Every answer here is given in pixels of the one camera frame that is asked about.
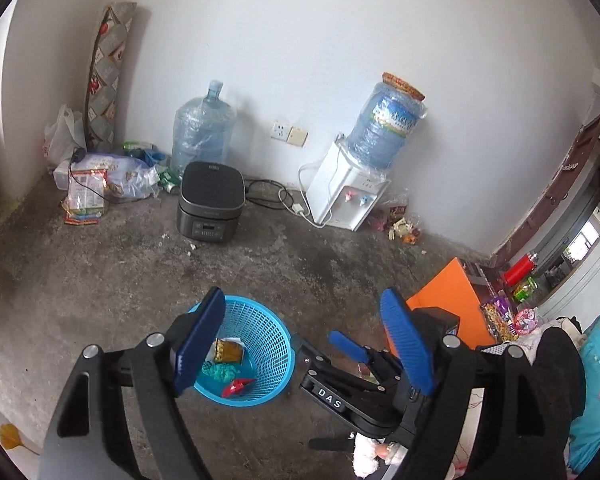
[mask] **large blue water jug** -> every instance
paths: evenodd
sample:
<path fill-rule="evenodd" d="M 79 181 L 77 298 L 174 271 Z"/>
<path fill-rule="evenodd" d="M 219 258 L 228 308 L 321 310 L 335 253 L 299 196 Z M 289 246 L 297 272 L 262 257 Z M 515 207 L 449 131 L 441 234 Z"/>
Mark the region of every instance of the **large blue water jug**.
<path fill-rule="evenodd" d="M 349 152 L 363 166 L 388 170 L 407 136 L 426 115 L 421 101 L 378 83 L 347 137 Z"/>
<path fill-rule="evenodd" d="M 196 97 L 176 112 L 171 169 L 181 177 L 194 160 L 226 161 L 235 111 L 220 100 L 221 90 L 222 82 L 212 81 L 206 97 Z"/>

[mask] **laundry basket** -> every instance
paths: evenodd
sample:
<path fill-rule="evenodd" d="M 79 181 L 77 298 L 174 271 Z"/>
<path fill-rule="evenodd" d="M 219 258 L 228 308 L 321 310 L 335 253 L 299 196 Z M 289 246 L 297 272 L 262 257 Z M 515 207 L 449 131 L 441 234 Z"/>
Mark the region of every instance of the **laundry basket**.
<path fill-rule="evenodd" d="M 239 337 L 245 345 L 238 377 L 256 379 L 244 393 L 221 397 L 226 384 L 198 375 L 194 387 L 208 399 L 225 406 L 263 404 L 279 394 L 294 371 L 295 354 L 288 330 L 267 307 L 240 296 L 226 296 L 226 313 L 218 337 Z"/>

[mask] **red thermos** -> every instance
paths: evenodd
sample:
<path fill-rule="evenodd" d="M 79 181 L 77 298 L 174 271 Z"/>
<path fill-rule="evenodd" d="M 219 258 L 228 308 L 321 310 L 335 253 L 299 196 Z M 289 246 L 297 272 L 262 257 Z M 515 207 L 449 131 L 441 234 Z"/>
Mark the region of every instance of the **red thermos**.
<path fill-rule="evenodd" d="M 538 262 L 537 253 L 527 253 L 520 258 L 516 264 L 504 273 L 504 281 L 507 286 L 514 286 L 536 267 Z"/>

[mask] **woven lid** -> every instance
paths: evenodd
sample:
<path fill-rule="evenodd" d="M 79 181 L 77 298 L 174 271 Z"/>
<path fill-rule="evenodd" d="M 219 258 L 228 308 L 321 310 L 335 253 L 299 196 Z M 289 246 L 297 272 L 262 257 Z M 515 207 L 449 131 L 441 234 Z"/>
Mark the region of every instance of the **woven lid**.
<path fill-rule="evenodd" d="M 382 82 L 387 85 L 391 85 L 392 87 L 394 87 L 397 90 L 406 92 L 411 97 L 416 99 L 416 101 L 424 101 L 424 94 L 419 92 L 417 88 L 414 88 L 409 83 L 407 83 L 406 81 L 403 81 L 402 79 L 400 79 L 399 77 L 396 77 L 393 74 L 384 72 L 382 74 Z"/>

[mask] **basket rim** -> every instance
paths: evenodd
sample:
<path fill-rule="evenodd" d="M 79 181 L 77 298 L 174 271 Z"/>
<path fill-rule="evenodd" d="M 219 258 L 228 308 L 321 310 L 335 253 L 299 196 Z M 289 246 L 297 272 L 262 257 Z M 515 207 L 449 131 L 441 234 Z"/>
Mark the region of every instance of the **basket rim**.
<path fill-rule="evenodd" d="M 257 406 L 259 404 L 264 404 L 265 402 L 276 397 L 282 390 L 285 389 L 285 387 L 288 385 L 289 381 L 291 380 L 291 376 L 294 373 L 294 367 L 296 364 L 296 353 L 294 352 L 293 348 L 291 348 L 291 334 L 289 333 L 289 330 L 286 328 L 285 324 L 282 323 L 280 318 L 278 316 L 276 316 L 276 314 L 274 314 L 270 309 L 268 309 L 263 304 L 258 303 L 255 300 L 251 300 L 250 298 L 245 298 L 243 296 L 227 296 L 227 295 L 225 295 L 224 300 L 225 301 L 234 301 L 236 303 L 248 304 L 250 307 L 254 308 L 257 311 L 260 311 L 265 316 L 270 317 L 271 320 L 273 321 L 273 323 L 282 331 L 283 335 L 285 336 L 285 340 L 286 340 L 286 355 L 288 357 L 285 376 L 280 381 L 280 384 L 278 384 L 278 386 L 276 386 L 267 395 L 262 396 L 259 399 L 251 399 L 251 400 L 235 400 L 235 399 L 231 399 L 231 398 L 223 399 L 222 397 L 219 397 L 219 396 L 211 393 L 204 386 L 201 386 L 200 384 L 198 384 L 198 381 L 196 381 L 193 384 L 193 387 L 200 394 L 204 395 L 207 399 L 210 399 L 213 402 L 217 402 L 218 404 L 224 404 L 225 406 L 231 406 L 234 408 L 248 408 L 250 406 Z M 194 306 L 192 306 L 189 309 L 189 312 L 195 312 L 199 305 L 200 305 L 200 303 L 197 303 Z"/>

